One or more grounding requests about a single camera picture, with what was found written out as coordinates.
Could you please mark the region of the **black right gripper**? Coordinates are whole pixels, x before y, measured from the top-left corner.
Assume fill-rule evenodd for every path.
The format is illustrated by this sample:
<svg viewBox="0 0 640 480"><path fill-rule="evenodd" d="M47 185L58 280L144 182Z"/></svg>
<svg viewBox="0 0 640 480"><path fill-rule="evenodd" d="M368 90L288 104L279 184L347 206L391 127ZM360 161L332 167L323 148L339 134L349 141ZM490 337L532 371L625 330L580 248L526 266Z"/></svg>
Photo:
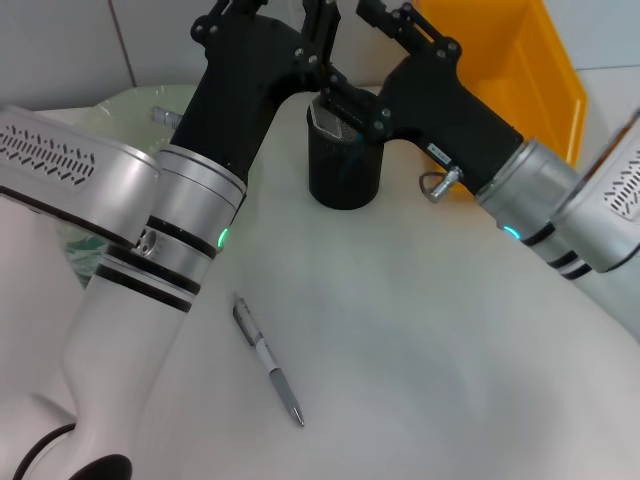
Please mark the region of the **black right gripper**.
<svg viewBox="0 0 640 480"><path fill-rule="evenodd" d="M358 0L356 13L409 55L386 78L378 98L330 69L321 105L373 144L384 143L382 108L388 109L391 139L423 151L437 147L460 168L466 189L478 193L523 136L464 87L457 76L462 49L450 50L450 41L411 3L388 11L381 0Z"/></svg>

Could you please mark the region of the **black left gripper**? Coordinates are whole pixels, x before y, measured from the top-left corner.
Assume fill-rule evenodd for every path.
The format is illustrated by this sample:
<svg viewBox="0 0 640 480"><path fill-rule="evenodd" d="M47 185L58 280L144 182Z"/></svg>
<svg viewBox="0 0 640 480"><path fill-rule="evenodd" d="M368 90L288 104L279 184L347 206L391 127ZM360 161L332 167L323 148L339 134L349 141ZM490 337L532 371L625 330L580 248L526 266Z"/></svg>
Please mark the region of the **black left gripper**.
<svg viewBox="0 0 640 480"><path fill-rule="evenodd" d="M277 110L324 84L341 19L336 0L302 0L303 25L257 15L266 0L218 0L191 30L207 68L172 139L241 181Z"/></svg>

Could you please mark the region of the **clear plastic ruler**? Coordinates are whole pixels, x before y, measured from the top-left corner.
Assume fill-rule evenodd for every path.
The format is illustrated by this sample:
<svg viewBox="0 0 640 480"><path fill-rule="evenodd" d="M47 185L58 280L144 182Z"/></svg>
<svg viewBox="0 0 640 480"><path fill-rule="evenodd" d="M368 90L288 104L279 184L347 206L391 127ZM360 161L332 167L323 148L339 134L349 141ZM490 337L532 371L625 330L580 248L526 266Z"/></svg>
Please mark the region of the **clear plastic ruler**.
<svg viewBox="0 0 640 480"><path fill-rule="evenodd" d="M314 128L326 138L335 142L353 143L359 133L339 117L321 105L317 96L310 105L311 121Z"/></svg>

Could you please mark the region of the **clear green-label water bottle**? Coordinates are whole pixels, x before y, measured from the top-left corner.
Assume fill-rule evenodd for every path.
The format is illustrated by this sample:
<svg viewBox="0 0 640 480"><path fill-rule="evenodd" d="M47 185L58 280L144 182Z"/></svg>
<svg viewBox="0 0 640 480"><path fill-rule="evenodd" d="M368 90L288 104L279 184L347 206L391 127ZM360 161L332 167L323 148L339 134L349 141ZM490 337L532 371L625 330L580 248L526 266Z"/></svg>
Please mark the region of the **clear green-label water bottle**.
<svg viewBox="0 0 640 480"><path fill-rule="evenodd" d="M82 232L64 234L61 241L66 261L81 287L85 289L105 254L108 244L98 236Z"/></svg>

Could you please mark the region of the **grey ballpoint pen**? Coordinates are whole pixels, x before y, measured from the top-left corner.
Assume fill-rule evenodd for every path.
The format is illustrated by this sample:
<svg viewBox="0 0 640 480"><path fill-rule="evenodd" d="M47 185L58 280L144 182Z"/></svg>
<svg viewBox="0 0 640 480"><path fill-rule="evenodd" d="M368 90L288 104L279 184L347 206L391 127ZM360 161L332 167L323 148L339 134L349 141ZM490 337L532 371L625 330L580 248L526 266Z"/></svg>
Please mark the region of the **grey ballpoint pen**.
<svg viewBox="0 0 640 480"><path fill-rule="evenodd" d="M303 428L305 420L298 399L271 352L269 344L250 312L246 301L237 294L233 294L232 297L232 316L249 346L255 350L258 358L266 368L269 380L284 409L293 422Z"/></svg>

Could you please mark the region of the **black mesh pen cup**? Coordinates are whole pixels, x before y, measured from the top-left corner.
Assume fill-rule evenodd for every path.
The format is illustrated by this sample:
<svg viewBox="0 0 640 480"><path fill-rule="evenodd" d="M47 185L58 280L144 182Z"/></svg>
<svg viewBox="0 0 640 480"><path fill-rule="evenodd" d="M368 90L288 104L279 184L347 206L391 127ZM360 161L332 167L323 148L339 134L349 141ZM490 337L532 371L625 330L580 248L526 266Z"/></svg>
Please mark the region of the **black mesh pen cup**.
<svg viewBox="0 0 640 480"><path fill-rule="evenodd" d="M366 168L353 175L346 167L348 145L331 141L308 125L308 187L322 205L335 210L355 210L370 203L378 193L384 147L367 142Z"/></svg>

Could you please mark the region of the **yellow plastic bin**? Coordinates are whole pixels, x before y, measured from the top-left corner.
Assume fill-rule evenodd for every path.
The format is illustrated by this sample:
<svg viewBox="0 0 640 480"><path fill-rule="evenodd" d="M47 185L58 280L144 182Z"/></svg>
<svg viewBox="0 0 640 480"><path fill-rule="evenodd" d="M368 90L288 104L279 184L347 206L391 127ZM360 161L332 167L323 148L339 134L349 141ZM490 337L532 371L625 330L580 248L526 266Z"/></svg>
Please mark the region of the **yellow plastic bin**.
<svg viewBox="0 0 640 480"><path fill-rule="evenodd" d="M587 94L543 0L414 0L462 47L463 85L569 165L581 153Z"/></svg>

